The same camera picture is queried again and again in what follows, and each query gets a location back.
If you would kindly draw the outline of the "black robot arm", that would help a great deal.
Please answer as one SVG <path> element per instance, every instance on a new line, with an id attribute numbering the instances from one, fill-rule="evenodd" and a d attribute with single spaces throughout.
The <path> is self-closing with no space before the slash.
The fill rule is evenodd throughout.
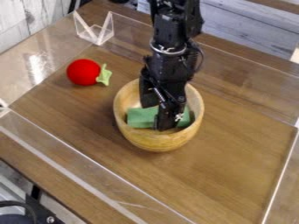
<path id="1" fill-rule="evenodd" d="M 201 0 L 147 0 L 151 7 L 153 53 L 145 56 L 139 93 L 142 106 L 158 107 L 154 128 L 178 126 L 187 104 L 186 85 L 202 69 L 203 51 L 194 40 L 202 34 Z"/>

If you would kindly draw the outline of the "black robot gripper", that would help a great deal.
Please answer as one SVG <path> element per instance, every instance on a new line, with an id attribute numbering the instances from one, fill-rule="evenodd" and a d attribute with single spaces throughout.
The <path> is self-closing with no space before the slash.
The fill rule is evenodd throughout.
<path id="1" fill-rule="evenodd" d="M 182 55 L 154 52 L 145 57 L 139 79 L 143 108 L 158 105 L 154 126 L 159 131 L 173 129 L 183 119 L 187 103 L 185 87 L 201 70 L 201 48 L 190 46 Z"/>

